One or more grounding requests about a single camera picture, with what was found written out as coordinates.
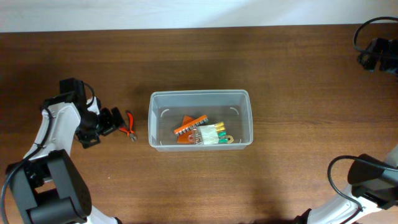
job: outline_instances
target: black cable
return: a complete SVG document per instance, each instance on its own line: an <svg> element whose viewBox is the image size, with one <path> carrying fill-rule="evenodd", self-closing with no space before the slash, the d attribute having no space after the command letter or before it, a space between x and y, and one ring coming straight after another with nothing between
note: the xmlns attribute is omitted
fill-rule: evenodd
<svg viewBox="0 0 398 224"><path fill-rule="evenodd" d="M370 24L370 23L372 23L374 21L380 21L380 20L390 20L390 21L397 21L398 22L398 18L389 17L389 16L377 17L377 18L371 19L369 21L366 21L364 24L360 25L358 27L358 29L355 31L354 39L353 39L354 49L359 51L359 52L361 52L361 53L368 54L368 55L371 55L371 56L398 60L398 55L375 53L375 52L371 52L371 51L368 51L368 50L361 49L360 47L358 47L356 45L356 39L358 38L358 34L361 31L361 29L363 29L363 27L367 26L368 24Z"/></svg>
<svg viewBox="0 0 398 224"><path fill-rule="evenodd" d="M49 114L49 125L48 125L47 130L46 130L46 132L44 134L44 138L43 138L42 142L37 145L37 149L35 149L32 153L30 153L23 160L21 160L20 163L18 163L18 165L16 165L15 168L7 175L6 181L4 182L4 185L3 185L2 189L1 189L1 216L2 216L2 220L3 220L4 224L8 224L9 223L8 219L7 219L7 215L6 215L6 208L5 208L5 197L6 197L7 186L9 185L11 179L19 171L19 169L21 169L24 165L26 165L26 163L29 161L30 158L35 156L40 150L43 149L43 146L44 146L47 138L49 138L50 128L51 128L51 125L52 125L52 119L53 118L52 118L52 115L51 115L51 111L48 108L44 108L44 110Z"/></svg>
<svg viewBox="0 0 398 224"><path fill-rule="evenodd" d="M91 94L93 95L93 99L87 104L87 107L90 107L94 103L94 100L95 100L94 89L93 89L93 87L91 87L89 84L87 84L85 82L83 82L83 84L86 85L90 89Z"/></svg>
<svg viewBox="0 0 398 224"><path fill-rule="evenodd" d="M398 172L398 169L392 168L392 167L389 167L389 166L380 165L380 164L375 164L375 163L366 161L366 160L364 160L364 159L361 159L361 158L359 158L359 157L357 157L357 156L338 156L338 157L334 158L334 159L329 163L329 166L328 166L328 180L329 180L329 183L330 183L331 187L333 188L333 190L335 190L335 192L337 192L338 195L340 195L340 196L342 196L343 198L345 198L345 199L347 199L347 200L349 200L349 201L355 203L355 204L358 206L357 211L356 211L352 216L348 217L345 221L343 221L343 222L341 223L341 224L345 224L345 223L348 223L348 222L349 222L350 220L352 220L353 218L355 218L355 217L357 216L357 214L359 214L360 212L363 212L363 207L362 207L362 205L361 205L361 203L360 203L359 201L357 201L357 200L355 200L355 199L353 199L353 198L351 198L351 197L345 195L343 192L341 192L341 191L336 187L335 183L333 183L333 180L332 180L332 178L331 178L331 168L333 167L333 165L334 165L337 161L340 161L340 160L342 160L342 159L352 159L352 160L354 160L354 161L362 162L362 163L364 163L364 164L367 164L367 165L370 165L370 166L373 166L373 167L376 167L376 168L379 168L379 169L389 170L389 171Z"/></svg>

